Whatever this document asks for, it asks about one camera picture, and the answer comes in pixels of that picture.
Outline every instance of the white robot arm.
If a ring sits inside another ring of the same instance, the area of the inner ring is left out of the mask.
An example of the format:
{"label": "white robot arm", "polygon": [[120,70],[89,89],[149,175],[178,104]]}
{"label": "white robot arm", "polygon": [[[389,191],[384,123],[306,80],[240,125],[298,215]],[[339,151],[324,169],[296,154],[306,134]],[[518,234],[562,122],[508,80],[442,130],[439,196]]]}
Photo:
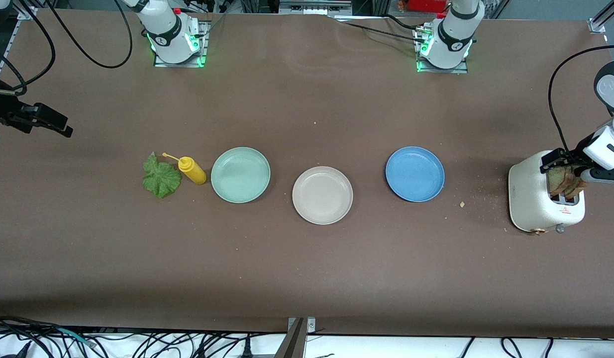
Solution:
{"label": "white robot arm", "polygon": [[428,44],[421,48],[421,56],[443,70],[457,67],[468,54],[482,18],[484,3],[481,0],[453,0],[445,18],[425,24],[430,27],[431,36]]}
{"label": "white robot arm", "polygon": [[152,49],[165,63],[178,64],[200,50],[199,21],[168,5],[168,0],[123,0],[148,32]]}
{"label": "white robot arm", "polygon": [[[603,66],[595,77],[594,91],[597,97],[614,113],[614,61]],[[584,153],[606,170],[614,170],[614,117],[602,125],[585,144]],[[584,172],[586,181],[596,181],[591,171]]]}
{"label": "white robot arm", "polygon": [[[614,61],[599,70],[594,91],[610,113],[614,113]],[[614,183],[614,116],[580,141],[570,153],[553,150],[542,158],[542,163],[542,173],[556,166],[575,166],[575,174],[584,181]]]}

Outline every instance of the mustard bottle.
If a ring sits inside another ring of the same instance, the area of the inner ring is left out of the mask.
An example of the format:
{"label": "mustard bottle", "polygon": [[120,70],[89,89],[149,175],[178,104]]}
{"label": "mustard bottle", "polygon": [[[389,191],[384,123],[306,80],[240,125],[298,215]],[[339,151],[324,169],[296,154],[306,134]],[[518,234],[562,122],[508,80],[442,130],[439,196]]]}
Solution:
{"label": "mustard bottle", "polygon": [[189,179],[194,183],[201,185],[207,180],[205,172],[203,172],[200,166],[196,164],[194,159],[190,157],[181,157],[181,159],[179,159],[170,156],[170,154],[167,153],[163,153],[162,156],[176,159],[179,163],[179,170],[181,170],[181,172],[183,172],[187,177],[189,177]]}

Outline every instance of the leaf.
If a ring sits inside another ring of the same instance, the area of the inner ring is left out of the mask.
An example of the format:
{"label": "leaf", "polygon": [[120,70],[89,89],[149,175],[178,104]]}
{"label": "leaf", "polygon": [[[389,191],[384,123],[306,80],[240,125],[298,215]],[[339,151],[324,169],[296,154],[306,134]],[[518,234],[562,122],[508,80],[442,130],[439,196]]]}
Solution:
{"label": "leaf", "polygon": [[159,163],[154,152],[143,163],[146,176],[143,177],[143,188],[163,199],[173,193],[181,184],[181,173],[168,163]]}

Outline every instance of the brown table surface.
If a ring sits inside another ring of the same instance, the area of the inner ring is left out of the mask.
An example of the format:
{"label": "brown table surface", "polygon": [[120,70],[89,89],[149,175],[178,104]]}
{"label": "brown table surface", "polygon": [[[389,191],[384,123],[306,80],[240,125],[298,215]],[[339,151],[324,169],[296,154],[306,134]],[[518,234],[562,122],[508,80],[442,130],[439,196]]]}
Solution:
{"label": "brown table surface", "polygon": [[[96,59],[123,58],[118,13],[61,14]],[[604,44],[584,22],[484,21],[469,74],[439,75],[416,72],[406,41],[325,16],[228,14],[197,70],[153,68],[135,16],[136,47],[117,70],[89,63],[48,11],[39,18],[57,62],[22,100],[58,109],[75,134],[0,127],[0,313],[263,331],[309,315],[329,333],[614,337],[614,185],[591,185],[584,221],[564,235],[530,236],[508,217],[509,168],[560,146],[553,69]],[[29,78],[48,54],[24,23],[14,65]],[[555,82],[571,145],[608,119],[592,81],[609,59],[579,57]],[[405,202],[385,182],[389,155],[409,145],[442,160],[432,201]],[[239,146],[271,165],[254,202],[189,181],[163,200],[141,186],[153,151],[209,170]],[[323,165],[353,185],[351,211],[330,226],[291,200],[295,179]]]}

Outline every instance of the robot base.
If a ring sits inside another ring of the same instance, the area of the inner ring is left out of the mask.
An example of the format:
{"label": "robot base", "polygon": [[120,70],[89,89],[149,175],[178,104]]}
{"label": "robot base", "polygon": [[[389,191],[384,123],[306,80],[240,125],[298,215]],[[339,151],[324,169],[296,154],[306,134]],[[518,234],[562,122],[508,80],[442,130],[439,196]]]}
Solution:
{"label": "robot base", "polygon": [[[419,28],[416,30],[413,30],[413,38],[419,38],[419,39],[423,39],[425,41],[428,40],[428,37],[430,35],[430,27],[431,27],[431,23],[430,22],[426,22],[423,26],[423,28]],[[435,73],[468,73],[468,68],[466,67],[466,58],[462,59],[462,61],[460,62],[459,65],[455,66],[454,68],[450,68],[448,70],[444,69],[444,68],[438,68],[436,66],[433,66],[428,59],[426,59],[424,56],[422,56],[421,54],[421,49],[423,46],[425,46],[426,43],[420,43],[420,42],[416,42],[414,43],[414,49],[415,49],[415,58],[416,58],[416,65],[417,65],[417,69],[418,72],[435,72]]]}
{"label": "robot base", "polygon": [[207,46],[209,45],[209,31],[211,22],[198,21],[198,28],[192,29],[197,34],[205,34],[204,36],[194,39],[192,44],[198,46],[200,49],[195,52],[190,58],[182,63],[172,64],[163,61],[159,55],[155,52],[154,66],[155,67],[171,67],[171,68],[202,68],[205,67],[205,58],[207,57]]}
{"label": "robot base", "polygon": [[512,223],[530,233],[562,231],[575,225],[585,215],[584,192],[568,202],[560,195],[557,201],[550,197],[546,174],[541,174],[541,157],[550,150],[539,152],[514,165],[508,173],[508,204]]}

